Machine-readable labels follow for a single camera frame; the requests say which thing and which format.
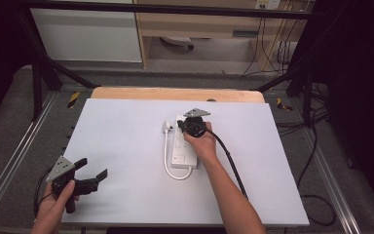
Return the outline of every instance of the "white table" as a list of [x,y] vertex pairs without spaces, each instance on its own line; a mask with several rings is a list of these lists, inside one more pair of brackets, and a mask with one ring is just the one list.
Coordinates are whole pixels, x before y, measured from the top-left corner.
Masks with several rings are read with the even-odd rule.
[[[76,178],[108,169],[98,191],[82,196],[66,223],[96,225],[219,225],[222,220],[202,164],[186,180],[164,169],[166,120],[192,108],[205,117],[226,144],[250,203],[268,226],[308,225],[268,104],[185,100],[88,99],[64,157],[88,158]],[[168,154],[172,149],[168,138]],[[236,181],[221,146],[217,154]],[[171,169],[176,176],[186,170]]]

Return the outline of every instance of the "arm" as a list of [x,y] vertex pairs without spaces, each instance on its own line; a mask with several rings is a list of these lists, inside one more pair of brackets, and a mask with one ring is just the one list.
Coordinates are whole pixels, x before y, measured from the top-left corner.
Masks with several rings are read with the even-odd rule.
[[215,151],[216,140],[210,133],[194,138],[184,133],[206,168],[211,187],[227,233],[266,233],[259,215],[221,165]]
[[[60,193],[57,200],[50,195],[41,202],[36,221],[32,227],[31,234],[57,233],[60,227],[63,210],[68,198],[74,192],[75,181],[71,180]],[[52,194],[53,189],[48,183],[45,188],[45,196]]]

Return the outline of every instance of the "human hand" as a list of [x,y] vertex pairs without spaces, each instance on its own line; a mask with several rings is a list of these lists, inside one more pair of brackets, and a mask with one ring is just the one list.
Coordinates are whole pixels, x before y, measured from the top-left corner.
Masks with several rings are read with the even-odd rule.
[[[210,122],[206,122],[206,127],[212,131]],[[203,136],[198,138],[192,137],[186,132],[184,132],[183,135],[184,139],[193,146],[197,156],[204,163],[217,160],[217,155],[215,152],[215,137],[211,133],[206,132]]]
[[45,196],[48,196],[42,200],[39,207],[39,212],[36,217],[36,221],[32,227],[32,234],[36,233],[57,233],[60,227],[60,221],[62,219],[62,214],[65,208],[65,204],[68,198],[72,195],[75,188],[75,181],[71,180],[59,194],[56,199],[53,195],[48,196],[48,194],[53,193],[52,183],[48,183],[45,188]]

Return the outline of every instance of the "white power strip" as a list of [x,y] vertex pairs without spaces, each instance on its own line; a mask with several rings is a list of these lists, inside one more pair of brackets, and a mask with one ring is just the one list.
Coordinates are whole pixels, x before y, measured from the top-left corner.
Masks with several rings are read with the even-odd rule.
[[174,168],[197,168],[197,155],[193,146],[184,139],[177,121],[185,120],[183,116],[177,116],[174,125],[174,144],[172,147],[171,166]]

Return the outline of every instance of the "white cable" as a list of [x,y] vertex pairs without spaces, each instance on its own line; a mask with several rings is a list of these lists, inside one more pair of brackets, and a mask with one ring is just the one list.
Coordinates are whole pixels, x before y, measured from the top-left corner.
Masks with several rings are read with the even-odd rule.
[[191,172],[192,172],[192,167],[189,167],[188,168],[188,173],[187,175],[183,176],[183,177],[177,177],[177,176],[174,176],[172,175],[169,170],[168,170],[168,166],[167,166],[167,141],[168,141],[168,129],[170,128],[169,126],[169,122],[166,121],[164,124],[163,124],[163,131],[164,131],[164,134],[166,135],[166,141],[165,141],[165,144],[164,144],[164,167],[166,168],[166,172],[167,174],[172,177],[173,179],[177,179],[177,180],[182,180],[182,179],[186,179],[188,176],[190,176]]

